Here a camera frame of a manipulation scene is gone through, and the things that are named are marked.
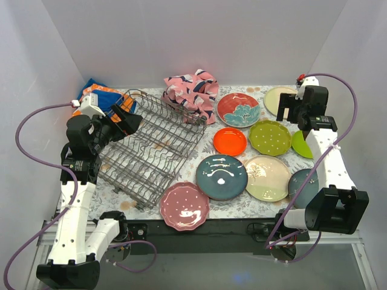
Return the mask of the dark teal plate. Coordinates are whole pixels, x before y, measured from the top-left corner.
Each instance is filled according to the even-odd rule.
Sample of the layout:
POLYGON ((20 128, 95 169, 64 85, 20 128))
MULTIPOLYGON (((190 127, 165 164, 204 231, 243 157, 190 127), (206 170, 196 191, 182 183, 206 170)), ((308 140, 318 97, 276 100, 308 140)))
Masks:
POLYGON ((248 174, 241 161, 233 156, 216 154, 203 159, 196 171, 196 184, 210 199, 228 201, 247 187, 248 174))

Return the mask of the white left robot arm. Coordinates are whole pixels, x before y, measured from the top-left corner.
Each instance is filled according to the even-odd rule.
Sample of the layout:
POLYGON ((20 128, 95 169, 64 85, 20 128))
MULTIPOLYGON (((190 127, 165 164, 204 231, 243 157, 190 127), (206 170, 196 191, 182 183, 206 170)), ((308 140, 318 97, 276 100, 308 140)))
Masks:
POLYGON ((100 152, 111 142, 134 134, 142 116, 111 107, 118 121, 104 113, 80 114, 67 121, 68 143, 61 153, 62 201, 56 237, 47 262, 37 267, 37 278, 52 289, 94 289, 100 276, 100 260, 113 241, 129 233, 121 211, 101 215, 86 237, 91 198, 96 190, 102 160, 100 152))

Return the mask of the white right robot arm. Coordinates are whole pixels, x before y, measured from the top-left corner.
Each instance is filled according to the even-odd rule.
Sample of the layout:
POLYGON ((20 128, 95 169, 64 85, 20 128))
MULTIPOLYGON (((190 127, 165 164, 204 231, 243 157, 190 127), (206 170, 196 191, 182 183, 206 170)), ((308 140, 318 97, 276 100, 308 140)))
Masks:
POLYGON ((345 167, 339 147, 337 125, 326 116, 328 90, 302 85, 295 94, 281 94, 277 119, 298 125, 313 154, 319 189, 304 209, 289 209, 274 224, 274 234, 287 240, 296 229, 353 234, 369 204, 367 192, 358 190, 345 167))

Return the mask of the pink dotted plate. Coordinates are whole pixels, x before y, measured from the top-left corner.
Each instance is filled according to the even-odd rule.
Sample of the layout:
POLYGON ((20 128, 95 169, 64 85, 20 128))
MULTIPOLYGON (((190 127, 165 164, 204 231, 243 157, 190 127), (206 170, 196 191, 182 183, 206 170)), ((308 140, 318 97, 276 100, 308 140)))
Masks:
POLYGON ((160 199, 165 224, 177 231, 193 231, 202 226, 209 211, 209 197, 192 182, 170 186, 160 199))

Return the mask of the small orange plate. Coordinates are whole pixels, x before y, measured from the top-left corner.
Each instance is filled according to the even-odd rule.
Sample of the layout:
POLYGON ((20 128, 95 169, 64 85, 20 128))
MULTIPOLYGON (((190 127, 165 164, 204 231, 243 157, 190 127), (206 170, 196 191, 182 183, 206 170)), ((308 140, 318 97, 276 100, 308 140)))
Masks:
POLYGON ((215 133, 213 145, 221 154, 237 156, 245 151, 247 139, 240 130, 232 127, 225 127, 215 133))

